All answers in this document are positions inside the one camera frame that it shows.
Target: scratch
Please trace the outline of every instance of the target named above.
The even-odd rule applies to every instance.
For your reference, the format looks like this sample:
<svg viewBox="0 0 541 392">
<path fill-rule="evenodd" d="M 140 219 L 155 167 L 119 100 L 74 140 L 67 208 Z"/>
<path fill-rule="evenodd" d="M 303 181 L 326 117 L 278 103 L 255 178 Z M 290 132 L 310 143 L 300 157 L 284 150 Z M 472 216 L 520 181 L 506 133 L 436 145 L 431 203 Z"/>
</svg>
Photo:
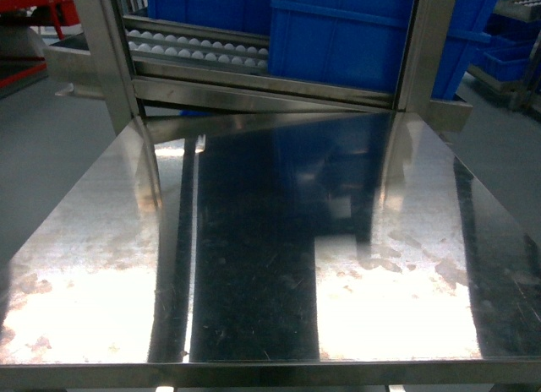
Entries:
<svg viewBox="0 0 541 392">
<path fill-rule="evenodd" d="M 266 264 L 265 268 L 269 268 L 269 265 L 272 264 L 272 262 L 274 261 L 274 259 L 276 258 L 277 255 L 278 255 L 278 254 L 275 253 L 275 254 L 270 258 L 270 260 L 269 260 L 269 262 Z"/>
<path fill-rule="evenodd" d="M 535 311 L 535 309 L 532 307 L 532 305 L 528 301 L 526 295 L 524 295 L 524 292 L 522 291 L 522 288 L 520 287 L 520 285 L 518 285 L 518 282 L 516 282 L 515 279 L 513 279 L 513 282 L 515 282 L 515 285 L 518 288 L 518 291 L 521 293 L 522 298 L 524 298 L 524 300 L 526 301 L 527 306 L 532 310 L 533 315 L 535 316 L 535 318 L 539 321 L 539 323 L 541 323 L 541 318 L 539 317 L 538 313 Z"/>
</svg>

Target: stainless steel table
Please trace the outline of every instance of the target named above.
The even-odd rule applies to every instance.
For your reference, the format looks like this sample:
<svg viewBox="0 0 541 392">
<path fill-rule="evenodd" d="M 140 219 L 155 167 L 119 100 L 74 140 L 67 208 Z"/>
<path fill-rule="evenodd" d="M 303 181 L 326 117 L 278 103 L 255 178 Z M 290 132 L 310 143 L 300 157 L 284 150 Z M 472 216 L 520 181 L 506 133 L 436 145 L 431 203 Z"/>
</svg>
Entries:
<svg viewBox="0 0 541 392">
<path fill-rule="evenodd" d="M 135 120 L 0 267 L 0 388 L 541 382 L 540 261 L 415 114 Z"/>
</svg>

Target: stacked blue crate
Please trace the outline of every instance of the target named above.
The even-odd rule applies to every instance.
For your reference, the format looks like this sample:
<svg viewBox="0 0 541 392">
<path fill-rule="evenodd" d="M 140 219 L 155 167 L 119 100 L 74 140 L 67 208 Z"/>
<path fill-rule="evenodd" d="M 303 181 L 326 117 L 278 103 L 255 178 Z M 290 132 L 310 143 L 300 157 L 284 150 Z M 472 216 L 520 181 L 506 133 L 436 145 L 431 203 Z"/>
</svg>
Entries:
<svg viewBox="0 0 541 392">
<path fill-rule="evenodd" d="M 497 0 L 456 0 L 433 97 L 452 99 Z M 269 71 L 393 92 L 413 0 L 272 0 Z"/>
<path fill-rule="evenodd" d="M 148 0 L 148 15 L 260 35 L 271 32 L 271 0 Z"/>
</svg>

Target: metal bar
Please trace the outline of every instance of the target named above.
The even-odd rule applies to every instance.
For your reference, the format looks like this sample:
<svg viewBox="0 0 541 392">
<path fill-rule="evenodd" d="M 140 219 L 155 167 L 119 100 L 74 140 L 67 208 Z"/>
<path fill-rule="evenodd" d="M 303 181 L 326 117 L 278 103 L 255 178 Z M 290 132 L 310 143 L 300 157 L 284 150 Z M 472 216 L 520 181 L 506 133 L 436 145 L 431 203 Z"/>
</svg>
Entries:
<svg viewBox="0 0 541 392">
<path fill-rule="evenodd" d="M 195 106 L 208 110 L 241 113 L 382 112 L 381 109 L 369 106 L 148 77 L 135 78 L 134 88 L 137 97 L 142 100 Z"/>
<path fill-rule="evenodd" d="M 74 0 L 117 134 L 144 108 L 131 84 L 134 66 L 117 0 Z"/>
<path fill-rule="evenodd" d="M 394 108 L 424 115 L 456 0 L 415 0 Z"/>
<path fill-rule="evenodd" d="M 0 367 L 6 389 L 504 384 L 541 382 L 540 361 L 212 363 Z"/>
<path fill-rule="evenodd" d="M 534 82 L 537 82 L 537 79 L 534 79 L 535 73 L 538 69 L 538 65 L 541 63 L 541 31 L 538 33 L 538 37 L 533 44 L 532 51 L 529 56 L 529 63 L 524 71 L 520 86 L 516 93 L 511 99 L 509 105 L 510 109 L 517 110 L 525 104 L 529 103 L 530 95 L 528 92 L 535 90 Z"/>
</svg>

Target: metal leg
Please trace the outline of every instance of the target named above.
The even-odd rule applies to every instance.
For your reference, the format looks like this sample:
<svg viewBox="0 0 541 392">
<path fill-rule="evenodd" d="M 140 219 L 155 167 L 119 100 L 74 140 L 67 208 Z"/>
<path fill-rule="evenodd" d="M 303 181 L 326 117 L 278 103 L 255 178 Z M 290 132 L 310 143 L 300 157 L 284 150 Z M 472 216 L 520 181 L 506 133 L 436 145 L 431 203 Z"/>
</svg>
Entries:
<svg viewBox="0 0 541 392">
<path fill-rule="evenodd" d="M 534 78 L 539 63 L 541 63 L 541 31 L 530 52 L 530 62 L 522 77 L 520 88 L 511 98 L 509 107 L 513 111 L 518 110 L 521 107 L 528 107 L 530 104 L 530 97 L 537 88 L 539 82 L 539 79 Z"/>
<path fill-rule="evenodd" d="M 112 125 L 119 134 L 144 108 L 132 86 L 134 65 L 129 55 L 117 0 L 74 0 L 105 96 Z"/>
<path fill-rule="evenodd" d="M 424 115 L 456 0 L 415 0 L 394 108 Z"/>
</svg>

